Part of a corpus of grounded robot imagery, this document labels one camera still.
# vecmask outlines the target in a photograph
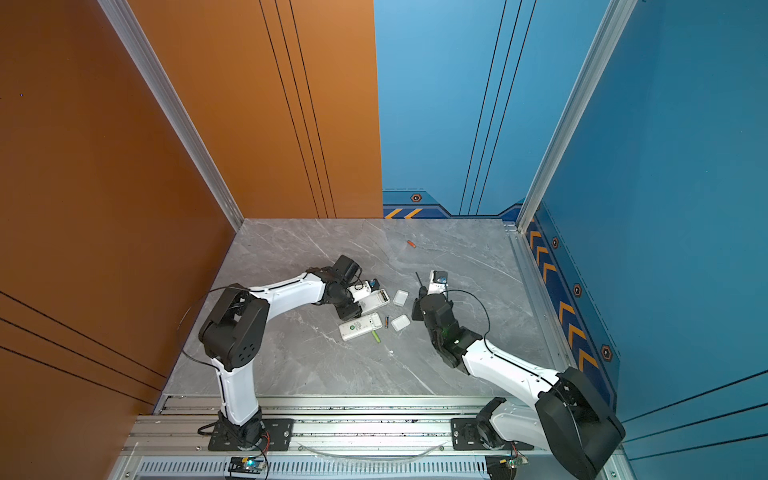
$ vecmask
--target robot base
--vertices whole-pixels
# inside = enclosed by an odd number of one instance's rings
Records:
[[[472,418],[456,418],[451,419],[451,427],[453,431],[453,449],[454,450],[502,450],[503,452],[509,452],[512,450],[512,442],[502,440],[497,448],[489,449],[480,436],[478,431],[478,420]],[[533,450],[534,446],[525,442],[515,441],[515,447],[518,450],[526,451]]]
[[[219,420],[214,425],[214,432],[208,442],[210,452],[232,452],[240,450],[243,452],[266,450],[266,439],[269,438],[269,450],[271,452],[285,452],[290,445],[293,436],[293,419],[261,419],[258,415],[258,421],[261,425],[260,435],[256,443],[239,439],[232,428],[228,428],[225,422],[228,422],[223,415],[219,415]]]

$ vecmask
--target mounting plate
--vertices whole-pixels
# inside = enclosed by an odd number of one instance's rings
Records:
[[[483,446],[478,433],[477,419],[459,418],[451,419],[451,431],[453,434],[453,449],[464,450],[489,450],[490,452],[507,452],[512,450],[512,442],[504,442],[500,449],[490,450]],[[525,442],[515,441],[518,450],[533,450],[534,446]]]
[[[262,423],[265,432],[270,434],[270,452],[287,451],[293,436],[293,419],[263,419]],[[266,449],[266,439],[261,439],[258,446],[262,450]],[[233,452],[240,449],[237,448],[237,440],[230,435],[227,429],[222,428],[217,423],[214,426],[214,433],[210,437],[210,442],[208,442],[208,450],[211,452]],[[253,447],[251,451],[258,452],[259,449]]]

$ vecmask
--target blue wall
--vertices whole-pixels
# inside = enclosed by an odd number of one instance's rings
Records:
[[[425,190],[454,215],[519,202],[607,4],[376,0],[384,189]]]
[[[768,375],[632,419],[768,368],[766,25],[765,2],[639,1],[545,195],[641,480],[768,466],[765,437],[667,453],[766,434],[768,407],[678,427],[768,401]]]

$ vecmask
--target black line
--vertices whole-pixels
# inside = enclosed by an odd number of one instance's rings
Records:
[[[326,165],[326,154],[323,151],[323,139],[320,137],[320,127],[317,124],[317,114],[315,113],[315,102],[312,100],[312,90],[310,89],[310,78],[306,74],[306,64],[304,63],[304,53],[301,50],[301,41],[299,40],[299,27],[296,25],[296,16],[293,14],[293,2],[288,1],[290,5],[290,14],[293,17],[293,29],[296,30],[296,42],[299,44],[299,55],[301,55],[301,65],[304,67],[304,79],[306,80],[306,90],[310,93],[310,107],[312,108],[312,116],[315,118],[315,130],[317,131],[317,140],[320,143],[320,156],[323,159],[323,168],[326,171],[326,180],[328,182],[328,195],[331,197],[331,208],[333,208],[333,216],[336,216],[336,204],[333,202],[333,189],[331,188],[331,177],[328,175],[328,166]]]
[[[496,90],[496,99],[493,101],[493,111],[491,111],[491,121],[488,123],[488,131],[485,132],[485,143],[482,145],[482,153],[480,154],[480,165],[478,165],[478,173],[475,175],[475,186],[472,188],[472,197],[469,199],[469,208],[467,210],[467,214],[469,214],[472,211],[472,202],[475,200],[475,191],[478,187],[478,180],[480,179],[480,170],[482,170],[482,158],[485,156],[485,148],[488,146],[488,137],[491,135],[491,127],[493,127],[493,117],[496,114],[496,105],[498,104],[498,94],[502,91],[502,84],[504,83],[504,72],[507,71],[507,61],[509,60],[509,51],[512,49],[512,40],[515,39],[515,30],[517,30],[518,27],[518,18],[520,18],[520,7],[522,7],[523,1],[520,0],[520,5],[518,5],[518,14],[515,17],[515,25],[512,27],[512,36],[509,38],[509,46],[507,47],[507,57],[504,59],[504,68],[502,69],[502,78],[498,81],[498,89]],[[502,131],[502,126],[498,126],[499,132]]]
[[[716,447],[718,445],[727,445],[729,443],[743,442],[745,440],[761,439],[762,437],[768,437],[768,433],[761,433],[759,435],[752,435],[750,437],[742,437],[741,439],[725,440],[723,442],[709,443],[707,445],[699,445],[696,447],[688,447],[687,449],[672,450],[671,452],[654,453],[653,455],[644,455],[642,457],[627,458],[629,461],[642,460],[643,458],[660,457],[662,455],[669,455],[670,453],[688,452],[689,450],[705,449],[707,447]]]
[[[110,367],[110,366],[107,366],[107,365],[105,365],[104,363],[101,363],[101,362],[99,362],[98,360],[94,360],[94,359],[92,359],[91,357],[85,356],[85,355],[83,355],[82,353],[79,353],[79,352],[75,352],[73,349],[69,349],[69,348],[67,348],[67,347],[63,346],[63,345],[62,345],[62,344],[60,344],[60,343],[56,343],[56,342],[54,342],[54,341],[53,341],[53,340],[51,340],[51,339],[47,339],[47,338],[45,338],[45,337],[44,337],[44,336],[42,336],[42,335],[38,335],[37,333],[35,333],[35,332],[32,332],[31,330],[27,330],[27,329],[26,329],[26,328],[24,328],[23,326],[20,326],[20,325],[16,325],[16,324],[15,324],[15,323],[13,323],[11,320],[7,320],[7,319],[4,319],[4,318],[2,318],[1,316],[0,316],[0,320],[1,320],[1,321],[3,321],[3,322],[6,322],[8,325],[12,325],[12,326],[15,326],[16,328],[18,328],[18,329],[20,329],[20,330],[23,330],[23,331],[25,331],[26,333],[29,333],[29,334],[31,334],[31,335],[34,335],[34,336],[38,337],[39,339],[43,339],[43,340],[45,340],[46,342],[50,342],[50,343],[53,343],[54,345],[56,345],[56,346],[58,346],[58,347],[61,347],[61,348],[62,348],[62,349],[64,349],[64,350],[67,350],[68,352],[72,352],[72,353],[74,353],[74,354],[75,354],[75,355],[77,355],[77,356],[81,356],[82,358],[84,358],[84,359],[86,359],[86,360],[91,360],[93,363],[97,363],[98,365],[101,365],[101,366],[103,366],[105,369],[109,369],[109,370],[111,370],[111,371],[113,371],[113,372],[115,372],[115,373],[119,373],[120,375],[122,375],[122,376],[124,376],[124,377],[128,377],[129,379],[131,379],[131,380],[134,380],[135,382],[139,382],[139,383],[141,383],[142,385],[146,385],[146,386],[150,387],[151,389],[155,389],[155,390],[157,390],[158,392],[162,392],[162,390],[161,390],[161,389],[159,389],[159,388],[157,388],[156,386],[152,386],[152,385],[150,385],[149,383],[145,383],[145,382],[142,382],[141,380],[139,380],[139,379],[136,379],[136,378],[134,378],[134,377],[132,377],[132,376],[128,375],[127,373],[123,373],[123,372],[121,372],[120,370],[116,370],[116,369],[113,369],[112,367]]]
[[[69,326],[69,325],[67,325],[66,323],[63,323],[63,322],[59,322],[59,321],[58,321],[58,320],[56,320],[54,317],[52,317],[52,316],[50,316],[50,315],[46,315],[45,313],[43,313],[43,312],[41,312],[40,310],[38,310],[38,309],[34,308],[33,306],[30,306],[30,305],[28,305],[27,303],[24,303],[24,302],[22,302],[22,301],[21,301],[21,300],[19,300],[18,298],[15,298],[15,297],[13,297],[13,296],[10,296],[10,295],[8,295],[6,292],[3,292],[2,290],[0,290],[0,294],[2,294],[2,295],[4,295],[4,296],[7,296],[9,299],[13,300],[14,302],[18,303],[19,305],[23,305],[23,306],[26,306],[27,308],[29,308],[29,309],[30,309],[30,310],[32,310],[33,312],[35,312],[35,313],[39,313],[40,315],[43,315],[45,318],[47,318],[47,319],[51,320],[52,322],[58,323],[59,325],[63,326],[65,329],[69,329],[70,331],[77,333],[79,336],[82,336],[82,337],[84,337],[84,338],[87,338],[87,339],[89,339],[90,341],[92,341],[92,342],[93,342],[93,343],[95,343],[96,345],[99,345],[99,346],[103,346],[105,349],[109,350],[110,352],[116,353],[116,354],[118,354],[119,356],[123,357],[123,358],[124,358],[124,359],[126,359],[126,360],[130,360],[130,361],[132,361],[133,363],[135,363],[136,365],[139,365],[140,367],[143,367],[143,368],[145,368],[145,369],[149,370],[150,372],[152,372],[152,373],[155,373],[155,374],[157,374],[157,375],[159,375],[159,376],[163,377],[164,379],[168,378],[168,377],[166,377],[165,375],[163,375],[162,373],[160,373],[160,372],[156,372],[155,370],[153,370],[153,369],[149,368],[148,366],[140,364],[139,362],[137,362],[136,360],[132,359],[131,357],[128,357],[128,356],[126,356],[126,355],[123,355],[122,353],[118,352],[117,350],[115,350],[115,349],[112,349],[112,348],[110,348],[110,347],[106,346],[105,344],[103,344],[103,343],[101,343],[101,342],[99,342],[99,341],[97,341],[97,340],[94,340],[94,339],[92,339],[90,336],[88,336],[88,335],[85,335],[84,333],[77,331],[76,329],[74,329],[74,328],[70,327],[70,326]]]
[[[504,0],[502,8],[502,19],[498,21],[498,33],[496,33],[496,44],[493,46],[493,55],[491,56],[491,66],[488,68],[488,80],[485,81],[485,93],[482,95],[482,105],[480,105],[480,117],[478,118],[478,127],[475,130],[475,141],[472,142],[472,153],[469,154],[469,166],[467,167],[467,178],[464,180],[464,191],[462,192],[462,202],[458,206],[458,214],[462,214],[464,208],[464,196],[467,194],[467,183],[469,182],[469,172],[472,171],[472,157],[475,156],[475,145],[478,142],[478,133],[480,133],[480,122],[482,121],[482,111],[485,108],[485,97],[488,95],[488,85],[491,83],[491,72],[493,71],[493,61],[496,58],[496,48],[498,48],[498,37],[502,34],[502,23],[504,23],[504,12],[507,10],[507,0]]]
[[[283,94],[286,96],[286,105],[288,106],[288,115],[290,115],[290,123],[293,124],[293,133],[296,134],[296,143],[299,145],[299,153],[301,154],[301,161],[304,163],[304,173],[306,173],[306,182],[310,185],[312,202],[314,202],[315,204],[315,213],[319,218],[320,210],[317,209],[317,200],[315,200],[315,191],[312,189],[312,181],[310,180],[310,171],[306,168],[306,160],[304,160],[304,150],[302,150],[301,142],[299,141],[299,131],[296,129],[296,122],[293,121],[293,112],[290,110],[290,102],[288,101],[288,92],[286,91],[286,85],[283,82],[283,74],[280,72],[280,64],[277,63],[277,53],[275,52],[275,45],[274,43],[272,43],[270,26],[266,23],[266,15],[264,14],[264,5],[262,5],[261,0],[259,0],[259,6],[261,7],[261,16],[264,18],[264,27],[266,27],[266,36],[270,39],[270,45],[272,47],[272,56],[275,58],[275,66],[277,66],[277,75],[280,77],[280,84],[283,86]]]
[[[491,159],[488,161],[488,171],[485,172],[485,180],[482,183],[482,190],[480,191],[480,199],[478,200],[478,207],[475,210],[475,215],[480,211],[480,203],[482,202],[482,196],[485,193],[485,185],[488,183],[488,175],[491,173],[491,165],[493,164],[493,156],[496,154],[496,145],[498,145],[498,138],[502,135],[502,127],[504,126],[504,117],[507,114],[507,107],[509,106],[509,98],[512,96],[512,88],[515,86],[515,79],[518,76],[518,68],[520,68],[520,59],[523,56],[523,49],[525,48],[525,40],[528,39],[528,30],[531,28],[531,20],[533,20],[533,13],[536,11],[536,2],[534,0],[533,8],[531,9],[531,17],[528,19],[528,27],[525,29],[525,37],[523,37],[523,45],[520,47],[520,55],[518,55],[518,64],[515,66],[515,74],[512,75],[512,84],[509,85],[509,93],[507,94],[507,103],[504,105],[504,113],[502,113],[502,122],[498,126],[498,134],[496,135],[496,142],[493,144],[493,151],[491,152]]]
[[[58,368],[57,366],[53,366],[53,365],[51,365],[50,363],[46,363],[46,362],[43,362],[42,360],[33,359],[33,358],[32,358],[32,357],[30,357],[30,356],[26,356],[26,355],[25,355],[25,354],[23,354],[23,353],[19,353],[19,352],[16,352],[15,350],[11,350],[11,349],[9,349],[9,348],[6,348],[6,347],[4,347],[4,346],[2,346],[2,345],[0,345],[0,349],[3,349],[3,350],[5,350],[6,352],[15,353],[15,354],[16,354],[16,355],[18,355],[18,356],[23,356],[24,358],[26,358],[26,359],[28,359],[28,360],[31,360],[32,362],[37,362],[37,363],[40,363],[41,365],[49,366],[49,367],[51,367],[51,368],[52,368],[52,369],[54,369],[54,370],[58,370],[59,372],[67,373],[67,374],[69,374],[69,375],[72,375],[73,377],[77,377],[77,378],[79,378],[80,380],[85,380],[86,382],[89,382],[89,383],[93,383],[94,385],[98,385],[98,386],[104,387],[104,388],[106,388],[107,390],[111,390],[112,392],[115,392],[115,393],[119,393],[119,394],[121,394],[121,395],[125,395],[125,396],[127,396],[127,397],[130,397],[130,398],[132,398],[132,399],[134,399],[134,400],[138,400],[139,402],[143,402],[143,403],[146,403],[146,404],[147,404],[147,405],[149,405],[149,406],[154,406],[154,404],[153,404],[153,403],[150,403],[150,402],[148,402],[147,400],[142,400],[142,399],[140,399],[140,398],[138,398],[138,397],[134,397],[133,395],[128,395],[128,394],[127,394],[127,393],[125,393],[125,392],[121,392],[120,390],[116,390],[116,389],[113,389],[112,387],[109,387],[109,386],[106,386],[106,385],[102,385],[102,384],[100,384],[99,382],[94,382],[93,380],[90,380],[90,379],[86,379],[85,377],[83,377],[83,376],[79,376],[79,375],[78,375],[78,374],[76,374],[76,373],[72,373],[72,372],[68,372],[67,370],[63,370],[63,369],[60,369],[60,368]]]
[[[768,373],[768,370],[763,370],[762,372],[758,372],[758,373],[755,373],[755,374],[753,374],[753,375],[750,375],[750,376],[745,376],[744,378],[742,378],[742,379],[738,379],[738,380],[736,380],[735,382],[726,383],[725,385],[719,386],[719,387],[717,387],[717,388],[715,388],[715,389],[707,390],[706,392],[702,392],[702,393],[699,393],[699,394],[697,394],[697,395],[694,395],[694,396],[690,396],[690,397],[688,397],[687,399],[678,400],[678,401],[677,401],[677,402],[675,402],[675,403],[670,403],[669,405],[665,405],[665,406],[663,406],[663,407],[659,407],[659,408],[657,408],[657,409],[655,409],[655,410],[651,410],[650,412],[645,412],[645,413],[643,413],[643,414],[641,414],[641,415],[638,415],[638,416],[632,417],[631,419],[628,419],[628,420],[623,420],[621,423],[631,422],[632,420],[636,420],[636,419],[639,419],[640,417],[645,417],[646,415],[650,415],[651,413],[656,413],[656,412],[659,412],[660,410],[668,409],[668,408],[670,408],[671,406],[680,405],[681,403],[683,403],[683,402],[687,402],[688,400],[697,399],[697,398],[699,398],[700,396],[705,396],[705,395],[706,395],[706,394],[708,394],[708,393],[716,392],[717,390],[721,390],[721,389],[724,389],[724,388],[726,388],[726,387],[729,387],[729,386],[732,386],[732,385],[736,385],[737,383],[741,383],[741,382],[744,382],[744,381],[746,381],[746,380],[749,380],[749,379],[753,379],[753,378],[755,378],[755,377],[757,377],[757,376],[765,375],[766,373]]]
[[[686,428],[686,427],[690,427],[690,426],[692,426],[692,425],[698,425],[698,424],[700,424],[700,423],[709,422],[710,420],[717,420],[717,419],[722,419],[722,418],[724,418],[724,417],[727,417],[727,416],[736,415],[737,413],[744,413],[744,412],[749,412],[750,410],[761,409],[761,408],[763,408],[764,406],[768,406],[768,402],[766,402],[766,403],[761,403],[760,405],[755,405],[755,406],[751,406],[751,407],[746,407],[745,409],[736,410],[736,411],[734,411],[734,412],[728,412],[728,413],[724,413],[724,414],[722,414],[722,415],[715,415],[714,417],[710,417],[710,418],[708,418],[708,419],[704,419],[704,420],[697,420],[696,422],[686,423],[685,425],[680,425],[679,427],[673,427],[673,428],[671,428],[671,429],[661,430],[660,432],[649,433],[648,435],[643,435],[643,436],[641,436],[641,437],[637,437],[637,438],[634,438],[634,439],[624,440],[624,443],[627,443],[627,442],[634,442],[635,440],[640,440],[640,439],[646,439],[646,438],[648,438],[648,437],[652,437],[652,436],[654,436],[654,435],[659,435],[660,433],[667,433],[667,432],[672,432],[673,430],[684,429],[684,428]]]
[[[317,160],[315,159],[315,149],[312,148],[312,138],[310,138],[310,129],[309,127],[306,126],[306,115],[304,114],[304,106],[301,103],[301,94],[299,93],[299,84],[298,82],[296,82],[296,72],[293,71],[293,61],[290,59],[290,50],[288,49],[288,40],[286,39],[286,31],[285,31],[285,28],[283,28],[283,19],[280,17],[280,8],[277,6],[277,0],[275,0],[275,10],[277,10],[277,21],[280,22],[280,31],[283,33],[283,43],[286,46],[286,55],[288,55],[288,65],[290,65],[290,74],[293,77],[293,86],[296,88],[296,98],[299,99],[299,109],[301,110],[301,119],[304,122],[304,131],[306,132],[306,142],[310,144],[310,153],[312,154],[312,164],[315,166],[315,176],[317,177],[317,186],[320,187],[320,198],[323,199],[323,209],[326,211],[326,217],[328,217],[328,206],[326,205],[326,195],[323,193],[323,182],[320,181],[320,170],[317,168]]]

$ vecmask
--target metal vent grille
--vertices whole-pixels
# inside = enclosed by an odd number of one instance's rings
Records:
[[[147,456],[137,470],[138,479],[226,478],[229,457]],[[487,478],[480,455],[427,457],[413,463],[329,461],[306,455],[270,458],[270,480],[312,478]]]
[[[454,474],[455,476],[465,477],[468,473],[483,474],[485,473],[485,460],[483,458],[466,458],[460,459],[440,459],[431,460],[426,459],[420,462],[413,462],[407,464],[390,464],[388,462],[373,462],[373,463],[337,463],[328,462],[320,459],[291,459],[282,460],[277,459],[270,462],[271,473],[275,475],[275,478],[292,478],[292,477],[308,477],[308,476],[323,476],[334,475],[336,477],[365,477],[370,475],[373,478],[381,478],[381,475],[401,475],[407,474],[409,476],[435,476],[440,475],[443,478],[449,478]]]
[[[226,473],[228,465],[228,458],[198,460],[194,457],[146,457],[139,467],[139,473]]]

